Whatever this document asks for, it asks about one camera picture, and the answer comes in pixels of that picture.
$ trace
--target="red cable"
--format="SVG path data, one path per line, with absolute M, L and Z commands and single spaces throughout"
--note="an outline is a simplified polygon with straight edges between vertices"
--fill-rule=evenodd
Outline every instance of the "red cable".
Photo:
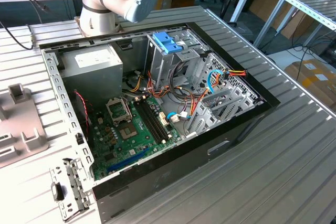
M 89 115 L 88 115 L 88 110 L 86 108 L 86 104 L 85 104 L 85 100 L 84 98 L 81 96 L 80 93 L 78 93 L 77 91 L 74 91 L 74 93 L 76 95 L 78 95 L 78 97 L 82 100 L 83 106 L 84 106 L 84 111 L 85 111 L 85 120 L 86 120 L 86 135 L 89 136 Z

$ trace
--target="blue pcie slot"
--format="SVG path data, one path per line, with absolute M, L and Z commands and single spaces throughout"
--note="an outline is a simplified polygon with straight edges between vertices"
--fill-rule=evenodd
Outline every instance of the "blue pcie slot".
M 142 158 L 145 155 L 145 153 L 148 151 L 148 149 L 149 148 L 146 148 L 142 152 L 137 153 L 134 156 L 125 159 L 124 161 L 121 161 L 117 164 L 111 165 L 109 168 L 107 168 L 107 173 L 112 172 L 114 170 L 118 170 L 119 168 L 121 168 L 123 166 L 127 166 L 127 165 L 139 160 L 140 158 Z

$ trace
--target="green circuit board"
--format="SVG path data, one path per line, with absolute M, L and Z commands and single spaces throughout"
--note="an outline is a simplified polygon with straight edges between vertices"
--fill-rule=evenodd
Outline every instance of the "green circuit board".
M 155 98 L 149 97 L 144 102 L 152 108 L 153 116 L 156 116 L 159 121 L 158 113 L 161 112 L 161 108 Z M 177 130 L 168 125 L 162 126 L 162 128 L 171 137 L 165 143 L 158 143 L 147 128 L 144 119 L 141 118 L 141 113 L 138 112 L 135 103 L 128 102 L 128 106 L 132 120 L 130 122 L 123 121 L 119 125 L 113 125 L 106 106 L 98 111 L 96 109 L 95 113 L 89 115 L 92 122 L 89 138 L 90 141 L 93 141 L 90 149 L 94 157 L 92 169 L 96 180 L 162 149 L 173 147 L 181 140 Z M 118 105 L 110 110 L 113 114 L 114 110 L 118 115 L 123 113 Z

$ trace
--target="blue cable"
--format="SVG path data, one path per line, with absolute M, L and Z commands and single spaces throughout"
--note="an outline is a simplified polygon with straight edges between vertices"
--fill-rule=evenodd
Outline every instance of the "blue cable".
M 213 94 L 215 91 L 214 91 L 214 89 L 211 87 L 211 75 L 212 75 L 212 73 L 223 74 L 223 72 L 220 71 L 219 69 L 215 69 L 215 70 L 210 71 L 210 73 L 209 73 L 209 75 L 208 75 L 208 81 L 207 81 L 208 88 L 209 88 L 209 90 L 211 91 L 211 93 Z
M 169 113 L 169 114 L 167 115 L 167 119 L 169 120 L 169 118 L 170 118 L 171 116 L 173 116 L 173 115 L 177 115 L 177 113 L 176 113 L 176 112 L 171 112 L 171 113 Z

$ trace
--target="aluminum extrusion table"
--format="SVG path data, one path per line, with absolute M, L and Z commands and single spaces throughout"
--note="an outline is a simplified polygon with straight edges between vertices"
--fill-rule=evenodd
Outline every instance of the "aluminum extrusion table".
M 304 46 L 306 46 L 313 39 L 322 26 L 327 26 L 331 30 L 336 29 L 336 0 L 279 0 L 278 4 L 266 21 L 264 27 L 260 31 L 258 37 L 254 41 L 253 45 L 255 47 L 260 45 L 266 32 L 281 11 L 285 2 L 291 4 L 292 7 L 279 25 L 277 31 L 280 31 L 283 26 L 286 25 L 296 9 L 301 10 L 320 23 L 314 32 L 309 36 L 309 38 L 304 42 Z
M 122 26 L 131 31 L 181 22 L 196 22 L 281 105 L 242 144 L 109 223 L 330 223 L 336 214 L 335 115 L 209 10 L 154 11 Z M 32 28 L 39 44 L 82 37 L 73 21 Z M 29 45 L 27 27 L 11 31 Z M 22 50 L 0 30 L 0 92 L 18 82 L 33 93 L 50 148 L 0 169 L 0 220 L 61 224 L 49 167 L 74 156 L 67 128 L 39 50 Z M 99 222 L 92 206 L 70 223 Z

